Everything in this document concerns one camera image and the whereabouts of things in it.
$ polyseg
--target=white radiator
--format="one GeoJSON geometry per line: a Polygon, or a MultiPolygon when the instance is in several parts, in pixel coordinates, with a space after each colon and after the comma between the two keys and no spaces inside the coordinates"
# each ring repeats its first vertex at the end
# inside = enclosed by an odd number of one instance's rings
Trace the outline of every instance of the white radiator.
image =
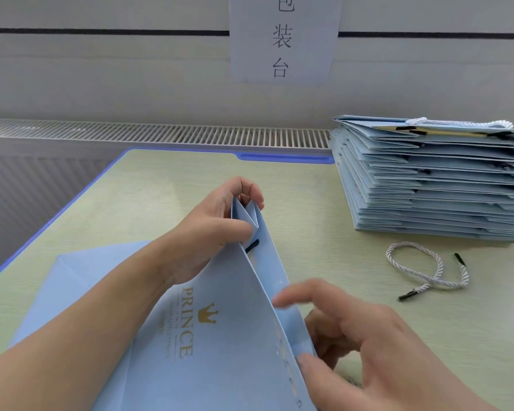
{"type": "Polygon", "coordinates": [[[0,265],[131,147],[330,153],[327,130],[0,119],[0,265]]]}

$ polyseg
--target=white paper sign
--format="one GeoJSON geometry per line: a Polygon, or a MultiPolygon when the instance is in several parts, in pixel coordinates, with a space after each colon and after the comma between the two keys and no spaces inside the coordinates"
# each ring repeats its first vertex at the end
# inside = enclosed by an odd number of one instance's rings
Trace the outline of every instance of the white paper sign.
{"type": "Polygon", "coordinates": [[[329,76],[343,0],[230,0],[236,82],[318,85],[329,76]]]}

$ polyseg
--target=person's right hand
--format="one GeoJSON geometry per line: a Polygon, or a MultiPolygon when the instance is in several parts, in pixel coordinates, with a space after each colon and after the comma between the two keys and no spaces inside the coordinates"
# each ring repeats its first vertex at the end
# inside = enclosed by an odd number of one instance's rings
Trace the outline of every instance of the person's right hand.
{"type": "Polygon", "coordinates": [[[272,303],[276,308],[315,305],[305,322],[319,357],[297,359],[321,411],[497,410],[466,387],[389,307],[351,297],[320,279],[291,285],[272,303]],[[351,350],[362,358],[363,388],[332,370],[351,350]]]}

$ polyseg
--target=light green table top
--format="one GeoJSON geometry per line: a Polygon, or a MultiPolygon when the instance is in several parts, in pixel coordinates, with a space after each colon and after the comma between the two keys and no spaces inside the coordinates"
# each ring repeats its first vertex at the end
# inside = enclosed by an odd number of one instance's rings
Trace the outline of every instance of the light green table top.
{"type": "MultiPolygon", "coordinates": [[[[355,231],[335,165],[129,151],[0,274],[0,352],[57,255],[154,239],[234,175],[253,179],[263,190],[263,216],[292,282],[322,277],[353,295],[391,305],[480,396],[514,410],[514,244],[355,231]],[[439,253],[453,279],[458,279],[453,253],[459,252],[469,267],[470,288],[429,290],[399,303],[397,296],[415,281],[385,259],[397,241],[416,241],[439,253]]],[[[395,257],[418,271],[436,270],[434,260],[415,249],[400,249],[395,257]]],[[[340,371],[359,379],[357,354],[345,359],[340,371]]]]}

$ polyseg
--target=crown logo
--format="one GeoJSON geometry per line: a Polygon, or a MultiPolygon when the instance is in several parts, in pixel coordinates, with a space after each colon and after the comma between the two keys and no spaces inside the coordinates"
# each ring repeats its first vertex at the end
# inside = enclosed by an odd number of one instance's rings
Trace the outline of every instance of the crown logo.
{"type": "Polygon", "coordinates": [[[203,309],[198,310],[198,321],[200,323],[211,323],[215,324],[215,320],[211,320],[210,317],[219,313],[219,311],[209,311],[215,304],[211,303],[209,306],[204,307],[203,309]]]}

